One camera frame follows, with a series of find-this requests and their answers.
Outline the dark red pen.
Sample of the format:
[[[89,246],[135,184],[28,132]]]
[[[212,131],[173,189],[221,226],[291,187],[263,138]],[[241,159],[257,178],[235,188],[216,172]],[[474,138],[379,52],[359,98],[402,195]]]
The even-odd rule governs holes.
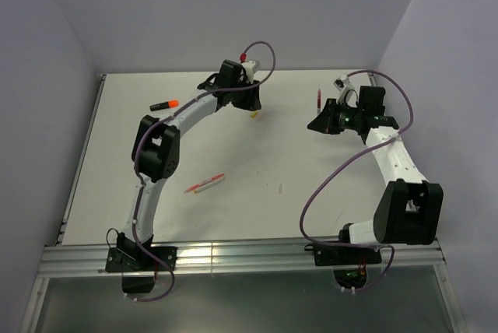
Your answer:
[[[317,115],[321,113],[321,88],[317,90]]]

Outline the black orange highlighter pen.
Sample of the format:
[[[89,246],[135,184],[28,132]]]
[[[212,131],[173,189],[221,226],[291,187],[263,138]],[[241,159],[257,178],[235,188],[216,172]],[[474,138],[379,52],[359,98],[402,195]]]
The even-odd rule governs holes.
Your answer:
[[[160,110],[166,110],[166,109],[170,109],[170,108],[175,108],[175,107],[178,107],[178,106],[179,106],[179,102],[177,100],[168,100],[168,101],[165,101],[165,102],[155,103],[153,105],[150,105],[149,109],[152,112],[155,112],[155,111],[160,111]]]

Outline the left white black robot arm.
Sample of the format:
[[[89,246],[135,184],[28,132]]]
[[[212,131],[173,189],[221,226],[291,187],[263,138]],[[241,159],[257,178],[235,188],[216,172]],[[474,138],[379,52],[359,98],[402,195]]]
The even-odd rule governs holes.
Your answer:
[[[135,175],[139,179],[135,207],[121,233],[117,249],[124,262],[143,270],[152,260],[153,221],[161,191],[180,162],[181,137],[205,117],[232,104],[241,110],[261,109],[259,81],[254,78],[258,61],[225,60],[220,70],[198,85],[193,99],[163,120],[145,116],[132,150]]]

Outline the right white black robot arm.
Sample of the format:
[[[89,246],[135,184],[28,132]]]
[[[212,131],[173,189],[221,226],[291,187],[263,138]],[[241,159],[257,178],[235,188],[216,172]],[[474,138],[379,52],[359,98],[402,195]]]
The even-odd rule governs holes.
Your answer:
[[[385,89],[362,86],[356,106],[346,103],[349,89],[328,99],[307,128],[326,135],[355,131],[372,153],[385,183],[373,218],[346,224],[339,232],[338,257],[356,261],[363,246],[379,244],[430,245],[436,237],[444,192],[430,183],[412,161],[397,121],[387,116]]]

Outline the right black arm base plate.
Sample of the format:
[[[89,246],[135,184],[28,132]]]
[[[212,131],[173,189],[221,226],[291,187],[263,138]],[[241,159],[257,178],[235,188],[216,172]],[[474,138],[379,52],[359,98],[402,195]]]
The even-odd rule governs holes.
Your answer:
[[[307,244],[304,250],[313,254],[316,266],[377,265],[382,262],[381,254],[370,248]]]

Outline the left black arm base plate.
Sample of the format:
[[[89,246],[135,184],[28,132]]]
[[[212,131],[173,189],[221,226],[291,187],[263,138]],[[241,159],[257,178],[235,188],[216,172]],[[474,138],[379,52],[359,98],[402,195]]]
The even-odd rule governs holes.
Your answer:
[[[151,247],[149,251],[163,263],[168,265],[172,270],[175,269],[177,260],[177,247],[172,246],[159,246]],[[167,269],[158,261],[152,259],[149,255],[142,252],[139,254],[139,259],[129,257],[124,252],[118,250],[116,247],[109,249],[107,254],[107,261],[105,265],[105,272],[107,273],[122,273],[122,272],[152,272],[152,271],[166,271]]]

